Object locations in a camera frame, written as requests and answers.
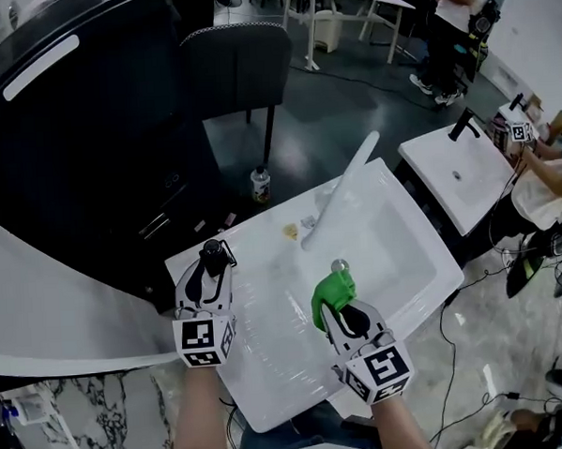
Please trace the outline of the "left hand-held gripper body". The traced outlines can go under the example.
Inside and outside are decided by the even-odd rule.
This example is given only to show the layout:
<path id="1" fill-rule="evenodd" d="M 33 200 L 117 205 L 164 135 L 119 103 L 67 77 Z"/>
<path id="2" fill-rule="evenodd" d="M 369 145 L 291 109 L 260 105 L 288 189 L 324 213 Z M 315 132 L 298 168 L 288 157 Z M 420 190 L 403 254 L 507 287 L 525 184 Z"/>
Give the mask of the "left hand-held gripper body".
<path id="1" fill-rule="evenodd" d="M 212 277 L 197 260 L 176 284 L 175 349 L 187 367 L 218 367 L 227 362 L 236 337 L 232 283 L 229 263 Z"/>

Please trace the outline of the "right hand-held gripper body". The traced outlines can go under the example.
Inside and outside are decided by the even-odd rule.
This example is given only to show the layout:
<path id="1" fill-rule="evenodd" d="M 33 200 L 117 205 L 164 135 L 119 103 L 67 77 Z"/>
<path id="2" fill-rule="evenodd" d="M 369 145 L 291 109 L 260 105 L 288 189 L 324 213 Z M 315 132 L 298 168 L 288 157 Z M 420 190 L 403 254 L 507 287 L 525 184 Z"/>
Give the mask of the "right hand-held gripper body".
<path id="1" fill-rule="evenodd" d="M 402 393 L 415 370 L 406 347 L 379 311 L 355 299 L 340 311 L 324 305 L 323 313 L 340 381 L 368 405 Z"/>

